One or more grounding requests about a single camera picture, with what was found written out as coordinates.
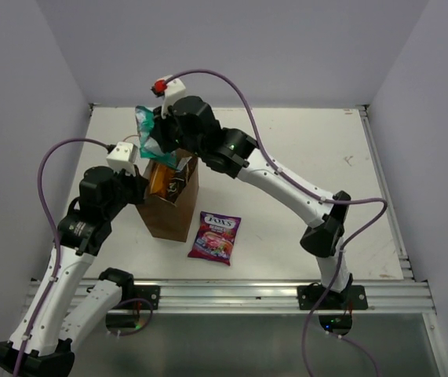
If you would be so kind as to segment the brown paper bag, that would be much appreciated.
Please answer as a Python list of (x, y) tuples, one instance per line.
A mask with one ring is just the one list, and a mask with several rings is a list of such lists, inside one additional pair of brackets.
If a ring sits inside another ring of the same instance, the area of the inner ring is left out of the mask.
[[(179, 149), (176, 151), (176, 156), (178, 165), (182, 158), (194, 155)], [(144, 172), (144, 177), (148, 179), (149, 183), (154, 163), (156, 162), (149, 162)], [(169, 202), (166, 197), (151, 195), (148, 184), (144, 202), (137, 206), (137, 211), (154, 238), (184, 242), (188, 238), (198, 193), (199, 163), (197, 163), (188, 185), (175, 203)]]

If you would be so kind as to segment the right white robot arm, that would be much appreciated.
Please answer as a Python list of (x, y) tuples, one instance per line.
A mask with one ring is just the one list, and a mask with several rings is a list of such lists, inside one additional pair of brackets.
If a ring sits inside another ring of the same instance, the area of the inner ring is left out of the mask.
[(257, 140), (242, 130), (225, 128), (200, 97), (188, 96), (154, 109), (152, 137), (163, 152), (184, 150), (212, 171), (252, 185), (291, 209), (307, 226), (301, 247), (315, 256), (322, 299), (340, 308), (350, 299), (352, 275), (344, 258), (344, 222), (350, 196), (321, 192), (268, 157)]

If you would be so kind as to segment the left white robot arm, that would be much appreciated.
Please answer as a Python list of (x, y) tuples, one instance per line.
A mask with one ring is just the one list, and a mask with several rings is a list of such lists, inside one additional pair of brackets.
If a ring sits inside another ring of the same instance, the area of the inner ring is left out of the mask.
[(0, 368), (15, 376), (67, 376), (75, 353), (107, 312), (136, 297), (133, 275), (108, 268), (75, 307), (71, 302), (94, 263), (111, 223), (129, 204), (142, 204), (148, 180), (137, 166), (89, 168), (79, 195), (57, 226), (57, 239), (32, 303), (9, 340), (0, 342)]

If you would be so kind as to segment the teal candy bag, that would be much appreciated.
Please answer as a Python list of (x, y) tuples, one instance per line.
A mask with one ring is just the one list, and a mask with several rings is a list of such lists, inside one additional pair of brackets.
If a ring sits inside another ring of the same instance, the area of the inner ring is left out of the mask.
[(140, 140), (140, 157), (161, 163), (169, 168), (177, 167), (175, 152), (162, 152), (158, 142), (152, 137), (154, 130), (154, 114), (144, 106), (135, 107), (137, 133)]

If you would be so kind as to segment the orange Kettle chips bag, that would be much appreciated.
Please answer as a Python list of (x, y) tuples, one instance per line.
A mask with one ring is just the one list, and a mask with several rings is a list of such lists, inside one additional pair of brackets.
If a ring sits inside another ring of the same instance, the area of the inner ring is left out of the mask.
[(160, 163), (154, 163), (150, 174), (150, 194), (165, 198), (167, 196), (169, 183), (174, 174), (174, 169)]

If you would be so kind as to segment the purple Fox's candy bag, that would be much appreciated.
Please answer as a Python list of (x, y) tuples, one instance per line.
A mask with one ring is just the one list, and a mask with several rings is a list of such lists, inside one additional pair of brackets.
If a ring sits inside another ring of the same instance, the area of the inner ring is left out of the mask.
[(189, 258), (231, 265), (231, 255), (242, 219), (212, 212), (201, 211), (199, 229), (196, 233)]

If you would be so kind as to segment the brown Kettle sea salt chips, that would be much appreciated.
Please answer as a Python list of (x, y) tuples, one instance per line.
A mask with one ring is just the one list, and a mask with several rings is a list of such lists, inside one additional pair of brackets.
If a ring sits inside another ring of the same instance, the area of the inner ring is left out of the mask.
[(194, 156), (184, 157), (180, 160), (166, 190), (166, 199), (169, 202), (175, 203), (178, 196), (184, 191), (195, 172), (197, 162), (198, 159)]

